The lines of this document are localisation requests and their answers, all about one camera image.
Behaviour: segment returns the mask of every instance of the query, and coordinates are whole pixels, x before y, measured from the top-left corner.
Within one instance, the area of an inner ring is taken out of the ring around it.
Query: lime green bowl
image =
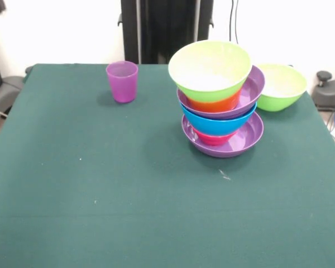
[[[199,41],[184,46],[169,62],[169,74],[184,94],[197,102],[217,102],[244,84],[252,62],[240,46],[225,41]]]
[[[258,65],[265,77],[265,86],[258,99],[259,109],[277,112],[291,106],[307,90],[306,78],[293,67],[281,64]]]

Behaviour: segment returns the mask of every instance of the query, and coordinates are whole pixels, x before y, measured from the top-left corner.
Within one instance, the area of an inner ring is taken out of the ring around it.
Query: plastic cup
[[[128,103],[135,99],[138,66],[130,61],[118,61],[107,66],[106,72],[116,102]]]

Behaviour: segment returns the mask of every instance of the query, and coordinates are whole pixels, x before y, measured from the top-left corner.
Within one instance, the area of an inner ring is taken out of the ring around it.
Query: black cable
[[[12,86],[12,87],[14,87],[14,88],[17,88],[18,90],[21,90],[21,88],[19,88],[18,86],[13,85],[13,84],[10,84],[10,83],[8,83],[8,82],[3,81],[2,83],[3,83],[3,84],[10,85],[10,86]]]
[[[231,14],[229,14],[229,41],[232,41],[232,14],[233,14],[233,8],[235,7],[235,2],[232,0],[232,7],[231,7]]]
[[[237,9],[238,9],[238,0],[236,2],[236,11],[234,12],[234,35],[236,35],[236,42],[238,44],[238,37],[237,37]]]

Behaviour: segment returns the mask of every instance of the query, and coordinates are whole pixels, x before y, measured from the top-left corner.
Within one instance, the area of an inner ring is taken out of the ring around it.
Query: pink bowl
[[[198,131],[196,128],[192,127],[196,135],[199,137],[201,142],[211,146],[218,146],[225,144],[237,131],[229,133],[224,136],[212,136]]]

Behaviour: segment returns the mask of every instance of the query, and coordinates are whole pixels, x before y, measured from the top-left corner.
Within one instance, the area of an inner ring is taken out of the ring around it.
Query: shallow purple bowl
[[[186,137],[199,151],[218,158],[234,157],[247,151],[260,140],[264,129],[261,117],[254,112],[247,123],[239,128],[236,134],[226,143],[219,146],[211,146],[206,145],[199,139],[185,116],[183,116],[181,124]]]
[[[264,84],[265,80],[262,71],[259,68],[253,66],[250,74],[247,77],[247,80],[242,86],[240,101],[238,102],[235,109],[219,113],[206,113],[195,110],[191,107],[189,100],[180,89],[177,90],[177,94],[180,103],[187,110],[197,114],[198,116],[210,119],[230,119],[243,115],[253,107],[262,94]]]

